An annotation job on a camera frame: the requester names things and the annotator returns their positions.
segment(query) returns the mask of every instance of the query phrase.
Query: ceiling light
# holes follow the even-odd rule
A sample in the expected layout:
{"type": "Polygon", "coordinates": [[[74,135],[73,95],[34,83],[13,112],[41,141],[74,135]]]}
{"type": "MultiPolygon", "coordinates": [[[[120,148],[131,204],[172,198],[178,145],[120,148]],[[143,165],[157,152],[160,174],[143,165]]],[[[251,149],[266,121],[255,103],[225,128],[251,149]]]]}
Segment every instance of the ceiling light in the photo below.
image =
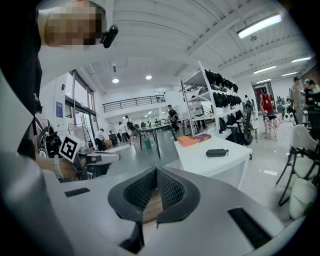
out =
{"type": "Polygon", "coordinates": [[[267,68],[264,68],[264,69],[255,71],[255,72],[253,72],[253,73],[254,73],[254,74],[257,74],[257,73],[260,73],[260,72],[263,72],[263,71],[266,71],[266,70],[274,69],[275,67],[276,67],[276,66],[270,66],[270,67],[267,67],[267,68]]]}
{"type": "Polygon", "coordinates": [[[257,22],[251,24],[250,26],[245,27],[237,32],[238,36],[242,39],[246,36],[251,35],[254,32],[262,30],[268,26],[279,23],[282,20],[280,14],[271,15],[266,18],[260,19],[257,22]]]}
{"type": "Polygon", "coordinates": [[[288,74],[283,74],[282,76],[283,76],[283,77],[285,77],[285,76],[290,76],[290,75],[294,75],[294,74],[296,74],[296,73],[298,73],[298,71],[297,71],[297,72],[288,73],[288,74]]]}
{"type": "Polygon", "coordinates": [[[293,61],[291,62],[302,62],[302,61],[308,61],[310,60],[311,57],[306,57],[306,58],[298,58],[298,59],[294,59],[293,61]]]}
{"type": "Polygon", "coordinates": [[[271,80],[271,78],[269,78],[269,79],[266,79],[266,80],[262,80],[262,81],[259,81],[259,82],[256,82],[257,84],[260,84],[260,83],[263,83],[263,82],[266,82],[266,81],[270,81],[271,80]]]}

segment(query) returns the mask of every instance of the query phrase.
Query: red shirt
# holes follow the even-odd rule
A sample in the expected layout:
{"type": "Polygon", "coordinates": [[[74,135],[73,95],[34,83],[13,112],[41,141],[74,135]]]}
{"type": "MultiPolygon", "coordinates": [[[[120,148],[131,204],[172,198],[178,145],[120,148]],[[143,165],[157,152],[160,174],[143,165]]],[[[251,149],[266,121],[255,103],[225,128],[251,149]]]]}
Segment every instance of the red shirt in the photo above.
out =
{"type": "Polygon", "coordinates": [[[263,110],[267,111],[268,114],[272,113],[274,111],[274,109],[272,108],[272,104],[271,101],[273,101],[274,99],[272,98],[272,96],[269,96],[269,94],[266,94],[265,96],[261,93],[260,95],[260,106],[263,107],[263,110]]]}

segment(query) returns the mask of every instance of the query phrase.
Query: blue sign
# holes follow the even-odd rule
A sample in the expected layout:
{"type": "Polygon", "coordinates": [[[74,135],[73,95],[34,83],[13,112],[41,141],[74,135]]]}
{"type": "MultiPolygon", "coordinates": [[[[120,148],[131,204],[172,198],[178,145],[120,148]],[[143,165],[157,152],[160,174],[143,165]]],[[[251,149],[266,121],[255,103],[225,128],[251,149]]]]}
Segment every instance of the blue sign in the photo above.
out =
{"type": "Polygon", "coordinates": [[[62,103],[56,101],[56,116],[59,118],[63,118],[63,112],[62,112],[62,103]]]}

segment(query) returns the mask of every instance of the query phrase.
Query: ceiling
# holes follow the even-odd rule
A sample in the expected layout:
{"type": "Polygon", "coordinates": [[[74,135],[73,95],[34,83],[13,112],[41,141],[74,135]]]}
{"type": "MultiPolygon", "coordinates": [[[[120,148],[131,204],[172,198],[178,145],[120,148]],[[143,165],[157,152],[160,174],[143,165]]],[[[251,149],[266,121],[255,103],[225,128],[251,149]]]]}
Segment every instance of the ceiling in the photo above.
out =
{"type": "Polygon", "coordinates": [[[60,59],[65,58],[64,67],[76,69],[103,94],[138,85],[178,85],[178,78],[192,72],[198,61],[230,80],[249,77],[251,83],[278,79],[284,73],[302,73],[316,64],[316,58],[291,63],[293,59],[315,54],[290,16],[275,1],[95,1],[107,10],[108,24],[118,26],[119,33],[112,46],[104,49],[97,45],[90,54],[88,51],[81,56],[73,55],[72,61],[62,55],[60,59]],[[253,37],[240,39],[237,35],[237,31],[275,13],[281,14],[280,23],[255,32],[253,37]],[[273,65],[276,68],[253,74],[273,65]],[[113,78],[120,82],[113,84],[113,78]]]}

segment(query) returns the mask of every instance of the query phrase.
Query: black case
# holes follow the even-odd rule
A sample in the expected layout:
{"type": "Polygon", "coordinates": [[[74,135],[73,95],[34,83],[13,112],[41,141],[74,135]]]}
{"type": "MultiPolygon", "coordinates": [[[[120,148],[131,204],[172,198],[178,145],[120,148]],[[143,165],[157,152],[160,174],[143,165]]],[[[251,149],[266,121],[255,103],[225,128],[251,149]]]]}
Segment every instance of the black case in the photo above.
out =
{"type": "Polygon", "coordinates": [[[229,155],[229,150],[223,148],[209,149],[205,154],[208,158],[219,158],[224,157],[226,154],[229,155]]]}

